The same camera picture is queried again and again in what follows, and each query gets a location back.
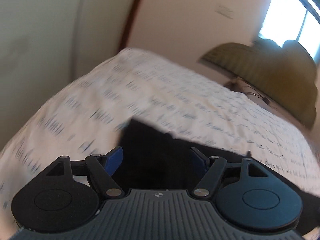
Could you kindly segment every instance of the window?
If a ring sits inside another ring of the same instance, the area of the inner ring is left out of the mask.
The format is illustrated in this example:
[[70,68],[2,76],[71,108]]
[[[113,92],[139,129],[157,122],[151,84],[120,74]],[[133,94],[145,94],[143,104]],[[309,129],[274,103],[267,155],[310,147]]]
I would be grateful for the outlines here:
[[320,60],[320,12],[312,0],[271,0],[259,37],[279,46],[297,40],[318,62]]

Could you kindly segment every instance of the ribbed rubber surface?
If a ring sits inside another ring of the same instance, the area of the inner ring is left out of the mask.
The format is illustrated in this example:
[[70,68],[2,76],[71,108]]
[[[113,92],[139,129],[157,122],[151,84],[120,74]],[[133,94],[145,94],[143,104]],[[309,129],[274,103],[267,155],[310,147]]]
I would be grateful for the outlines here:
[[251,235],[227,224],[208,201],[186,191],[132,190],[107,201],[92,221],[73,231],[40,234],[22,229],[14,240],[302,240],[294,231],[279,235]]

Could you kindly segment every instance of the wall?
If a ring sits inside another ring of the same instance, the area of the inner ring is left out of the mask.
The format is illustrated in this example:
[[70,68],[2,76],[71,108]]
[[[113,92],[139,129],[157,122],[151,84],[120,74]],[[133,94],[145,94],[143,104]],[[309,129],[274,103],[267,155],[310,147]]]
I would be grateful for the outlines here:
[[117,53],[133,0],[0,0],[0,150],[72,79]]
[[[271,0],[142,0],[129,47],[149,49],[219,83],[228,78],[197,63],[209,49],[226,42],[250,45]],[[217,4],[233,19],[215,12]]]
[[66,86],[79,0],[0,0],[0,150]]
[[132,2],[133,0],[84,0],[73,62],[76,78],[117,54]]

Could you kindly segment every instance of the olive green cushion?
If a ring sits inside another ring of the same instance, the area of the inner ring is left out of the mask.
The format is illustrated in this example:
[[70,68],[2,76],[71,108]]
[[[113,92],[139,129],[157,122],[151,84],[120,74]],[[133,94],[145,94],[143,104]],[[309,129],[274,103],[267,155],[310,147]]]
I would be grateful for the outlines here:
[[316,64],[297,41],[279,47],[260,39],[253,47],[226,43],[202,59],[240,76],[311,129],[316,119]]

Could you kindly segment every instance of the patterned fabric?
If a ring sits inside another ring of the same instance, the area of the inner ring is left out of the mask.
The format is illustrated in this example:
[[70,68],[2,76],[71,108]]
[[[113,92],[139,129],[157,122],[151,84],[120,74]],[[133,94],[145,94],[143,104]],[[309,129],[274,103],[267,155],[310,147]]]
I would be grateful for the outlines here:
[[176,138],[245,155],[320,195],[320,169],[297,128],[151,52],[125,49],[47,101],[0,153],[0,239],[13,196],[58,156],[105,154],[132,116]]

